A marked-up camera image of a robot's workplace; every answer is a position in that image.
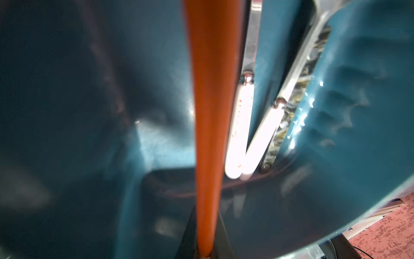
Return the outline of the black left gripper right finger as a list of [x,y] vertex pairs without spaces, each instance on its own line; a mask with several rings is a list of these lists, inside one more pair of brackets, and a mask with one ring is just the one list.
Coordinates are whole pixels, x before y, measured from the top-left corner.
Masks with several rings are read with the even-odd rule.
[[221,213],[217,217],[217,226],[215,240],[213,244],[213,250],[211,252],[212,259],[235,259],[235,251],[231,245],[228,237],[226,227],[221,216]]

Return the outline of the white handle steel spoon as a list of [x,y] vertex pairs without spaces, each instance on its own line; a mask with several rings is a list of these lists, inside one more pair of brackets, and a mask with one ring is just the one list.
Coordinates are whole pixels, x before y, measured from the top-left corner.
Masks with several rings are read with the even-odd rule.
[[323,30],[325,23],[326,21],[323,18],[317,17],[310,26],[278,95],[272,105],[267,109],[250,142],[241,166],[242,174],[240,179],[247,180],[256,170],[268,145],[272,141],[274,133],[282,122],[285,110],[302,72],[309,70],[305,68],[305,65],[318,59],[319,50],[316,42],[319,39],[319,34]]

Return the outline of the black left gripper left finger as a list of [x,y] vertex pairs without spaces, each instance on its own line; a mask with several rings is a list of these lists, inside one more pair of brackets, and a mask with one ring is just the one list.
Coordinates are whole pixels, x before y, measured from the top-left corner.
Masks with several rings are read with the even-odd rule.
[[174,259],[196,259],[197,258],[197,223],[196,208],[191,211],[189,221],[181,239],[178,251]]

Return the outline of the patterned handle steel spoon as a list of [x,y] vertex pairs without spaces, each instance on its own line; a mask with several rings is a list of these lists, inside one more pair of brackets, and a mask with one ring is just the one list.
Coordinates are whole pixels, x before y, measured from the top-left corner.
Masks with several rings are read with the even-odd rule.
[[262,171],[273,166],[284,140],[290,137],[288,135],[289,127],[294,122],[295,112],[305,95],[307,86],[313,77],[313,71],[332,30],[328,22],[348,3],[348,1],[313,1],[315,12],[309,23],[306,37],[277,95],[278,99],[283,97],[287,104],[281,122],[264,153],[260,164]]

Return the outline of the orange plastic spoon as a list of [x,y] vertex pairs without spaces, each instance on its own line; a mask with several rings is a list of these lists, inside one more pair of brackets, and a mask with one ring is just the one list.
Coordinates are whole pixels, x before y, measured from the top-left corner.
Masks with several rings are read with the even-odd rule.
[[196,233],[213,251],[243,32],[241,1],[185,1],[195,102]]

